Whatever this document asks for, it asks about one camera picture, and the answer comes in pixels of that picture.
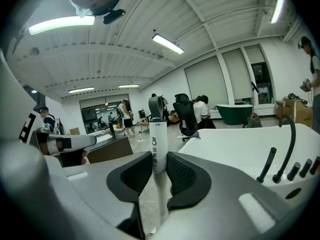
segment bathtub faucet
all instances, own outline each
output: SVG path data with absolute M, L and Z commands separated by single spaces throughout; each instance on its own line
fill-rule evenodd
M 294 150 L 295 147 L 295 143 L 296 143 L 296 126 L 295 126 L 295 122 L 292 120 L 291 116 L 288 114 L 285 114 L 279 121 L 279 127 L 282 127 L 282 125 L 284 124 L 284 121 L 288 120 L 289 124 L 290 124 L 290 128 L 291 128 L 291 140 L 290 140 L 290 145 L 288 148 L 288 151 L 285 155 L 285 158 L 283 160 L 283 163 L 281 165 L 280 170 L 273 175 L 272 180 L 274 183 L 279 183 L 281 181 L 281 177 L 282 174 L 284 173 L 284 170 L 287 167 L 287 164 L 289 162 L 289 159 L 291 157 L 292 151 Z

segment fluorescent ceiling light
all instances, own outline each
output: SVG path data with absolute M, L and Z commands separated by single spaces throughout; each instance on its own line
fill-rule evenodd
M 284 6 L 285 0 L 277 0 L 271 23 L 276 23 Z
M 139 84 L 119 85 L 119 88 L 131 88 L 131 87 L 139 87 Z
M 170 42 L 168 39 L 165 39 L 163 36 L 156 34 L 154 37 L 152 37 L 152 40 L 175 51 L 178 54 L 183 54 L 185 51 L 176 46 L 174 43 Z
M 31 36 L 39 34 L 44 31 L 54 30 L 63 27 L 70 26 L 91 26 L 95 23 L 94 16 L 85 16 L 80 18 L 79 16 L 55 18 L 39 24 L 33 25 L 28 28 Z
M 78 92 L 84 92 L 84 91 L 89 91 L 89 90 L 94 90 L 95 88 L 93 87 L 87 87 L 87 88 L 81 88 L 81 89 L 75 89 L 75 90 L 70 90 L 69 93 L 78 93 Z

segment green bathtub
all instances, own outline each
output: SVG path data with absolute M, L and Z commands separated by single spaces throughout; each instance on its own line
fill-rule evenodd
M 227 125 L 244 125 L 252 113 L 252 105 L 216 105 L 223 122 Z

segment chair headrest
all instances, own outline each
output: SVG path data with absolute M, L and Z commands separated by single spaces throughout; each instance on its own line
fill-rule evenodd
M 180 102 L 189 100 L 188 95 L 186 95 L 185 93 L 176 94 L 176 95 L 174 95 L 174 97 L 175 97 L 176 103 L 180 103 Z

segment white shirt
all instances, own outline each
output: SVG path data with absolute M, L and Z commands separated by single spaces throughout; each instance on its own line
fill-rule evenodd
M 122 112 L 122 114 L 123 114 L 123 119 L 130 119 L 130 115 L 128 115 L 128 114 L 125 112 L 124 106 L 125 106 L 125 104 L 122 104 L 122 103 L 121 103 L 121 104 L 118 106 L 118 109 L 121 110 L 121 112 Z
M 199 124 L 202 120 L 201 116 L 206 117 L 208 115 L 208 108 L 203 101 L 198 101 L 193 104 L 194 116 L 196 122 Z
M 314 68 L 314 73 L 312 74 L 312 77 L 313 77 L 313 81 L 315 81 L 317 79 L 317 72 L 316 71 L 320 70 L 320 61 L 317 56 L 312 57 L 312 64 L 313 64 L 313 68 Z M 320 94 L 320 86 L 313 87 L 313 97 L 315 97 L 318 94 Z

